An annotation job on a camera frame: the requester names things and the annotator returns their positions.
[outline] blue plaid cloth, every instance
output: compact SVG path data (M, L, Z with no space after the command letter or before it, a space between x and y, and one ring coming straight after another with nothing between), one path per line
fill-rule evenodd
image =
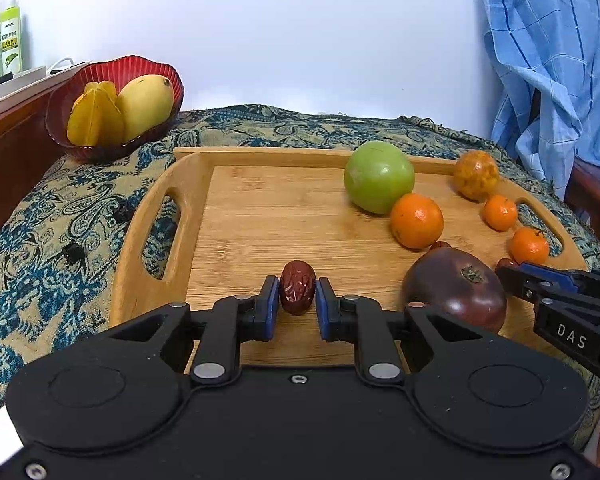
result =
M574 156L600 166L600 0L484 0L504 85L491 139L564 197ZM529 124L534 89L539 117Z

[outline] fruit bowl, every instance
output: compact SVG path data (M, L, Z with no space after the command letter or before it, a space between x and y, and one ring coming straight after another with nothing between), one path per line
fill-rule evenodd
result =
M113 81L120 92L129 81L145 74L163 75L171 81L173 108L166 121L119 146L75 146L69 142L66 136L66 125L71 108L88 82ZM49 136L62 147L65 153L80 162L104 164L128 155L145 142L152 142L165 136L180 111L183 97L184 86L173 66L149 61L140 56L120 57L112 61L87 65L75 73L65 85L54 90L46 106L45 126Z

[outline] mottled orange fruit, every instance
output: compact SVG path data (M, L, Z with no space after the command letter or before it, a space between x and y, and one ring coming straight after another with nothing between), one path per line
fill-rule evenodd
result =
M511 229L518 220L518 208L513 200L504 195L490 196L482 208L482 217L487 225L496 231Z
M454 185L469 200L481 200L496 187L500 172L489 153L471 150L463 153L454 167Z
M509 252L519 264L529 262L542 265L549 257L549 242L540 229L521 227L511 239Z
M409 249L424 249L440 238L445 221L428 196L407 193L391 209L391 232Z

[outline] white tray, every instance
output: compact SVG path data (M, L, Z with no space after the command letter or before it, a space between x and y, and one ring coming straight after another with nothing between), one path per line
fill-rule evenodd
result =
M78 63L53 75L47 72L46 66L39 66L25 70L14 76L10 81L1 83L0 114L19 105L30 97L51 88L53 85L66 81L89 63L90 61Z

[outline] green apple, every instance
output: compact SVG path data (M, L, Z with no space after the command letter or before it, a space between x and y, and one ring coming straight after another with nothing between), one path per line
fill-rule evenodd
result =
M356 149L344 170L344 187L351 201L365 211L387 214L404 194L413 191L415 172L406 155L382 140Z

